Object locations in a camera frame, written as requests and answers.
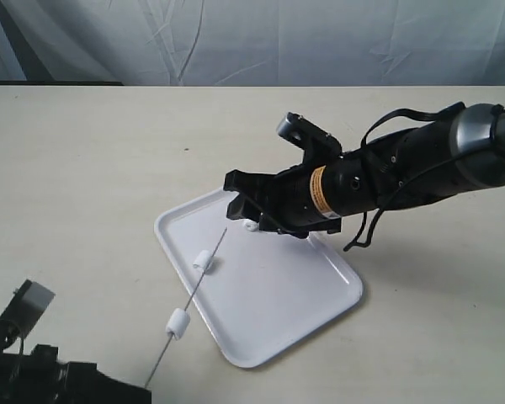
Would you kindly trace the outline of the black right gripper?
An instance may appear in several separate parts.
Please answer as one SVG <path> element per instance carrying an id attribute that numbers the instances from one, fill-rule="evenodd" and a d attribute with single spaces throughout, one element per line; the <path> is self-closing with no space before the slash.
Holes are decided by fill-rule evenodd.
<path id="1" fill-rule="evenodd" d="M 225 175 L 223 189 L 240 194 L 227 206 L 227 219 L 250 220 L 260 231 L 295 235 L 338 229 L 342 217 L 373 210 L 378 199 L 378 186 L 362 162 L 276 174 L 234 169 Z M 245 197 L 262 202 L 267 211 L 262 213 Z"/>

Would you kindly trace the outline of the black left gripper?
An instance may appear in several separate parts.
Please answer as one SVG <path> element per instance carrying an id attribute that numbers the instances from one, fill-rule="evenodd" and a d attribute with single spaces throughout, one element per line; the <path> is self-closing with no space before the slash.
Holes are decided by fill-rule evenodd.
<path id="1" fill-rule="evenodd" d="M 38 344 L 6 353 L 0 343 L 0 403 L 150 403 L 143 387 L 113 379 L 95 363 L 58 360 L 58 348 Z"/>

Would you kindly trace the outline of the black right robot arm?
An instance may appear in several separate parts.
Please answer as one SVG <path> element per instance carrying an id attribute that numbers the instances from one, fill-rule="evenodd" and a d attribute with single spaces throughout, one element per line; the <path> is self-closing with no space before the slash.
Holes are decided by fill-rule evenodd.
<path id="1" fill-rule="evenodd" d="M 397 109 L 413 128 L 346 151 L 331 134 L 299 114 L 287 114 L 278 135 L 303 152 L 299 164 L 276 174 L 232 170 L 223 188 L 234 194 L 228 219 L 251 220 L 261 231 L 305 238 L 337 233 L 361 215 L 355 244 L 371 241 L 386 211 L 431 205 L 458 194 L 505 186 L 505 108 L 461 102 L 436 113 Z"/>

